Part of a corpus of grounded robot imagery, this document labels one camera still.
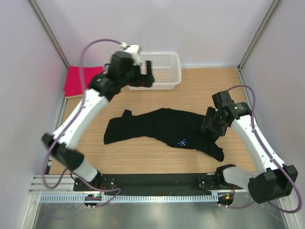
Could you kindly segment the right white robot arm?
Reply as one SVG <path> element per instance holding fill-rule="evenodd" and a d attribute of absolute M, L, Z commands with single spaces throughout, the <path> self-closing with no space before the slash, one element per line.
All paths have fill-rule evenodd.
<path fill-rule="evenodd" d="M 233 164 L 218 167 L 216 177 L 223 185 L 246 189 L 256 203 L 289 196 L 298 172 L 275 153 L 263 136 L 252 110 L 245 102 L 235 103 L 228 91 L 212 96 L 214 107 L 208 107 L 201 131 L 212 139 L 225 136 L 231 127 L 240 137 L 254 162 L 256 171 L 248 172 Z"/>

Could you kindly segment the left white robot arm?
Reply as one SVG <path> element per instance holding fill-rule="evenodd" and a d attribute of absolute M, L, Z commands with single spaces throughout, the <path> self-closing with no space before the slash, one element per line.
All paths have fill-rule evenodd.
<path fill-rule="evenodd" d="M 76 147 L 95 116 L 121 92 L 125 86 L 151 87 L 154 83 L 152 62 L 146 61 L 146 73 L 128 52 L 117 51 L 111 57 L 108 71 L 95 75 L 79 104 L 66 121 L 42 141 L 54 159 L 69 171 L 92 182 L 99 174 Z"/>

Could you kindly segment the black t-shirt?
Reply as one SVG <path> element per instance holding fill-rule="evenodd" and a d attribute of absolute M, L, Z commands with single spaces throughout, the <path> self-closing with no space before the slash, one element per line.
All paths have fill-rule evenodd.
<path fill-rule="evenodd" d="M 170 147 L 204 152 L 222 162 L 224 153 L 216 144 L 218 138 L 201 131 L 204 118 L 201 114 L 170 108 L 161 108 L 141 115 L 133 115 L 130 110 L 125 110 L 121 117 L 109 121 L 103 141 L 107 145 L 146 136 Z"/>

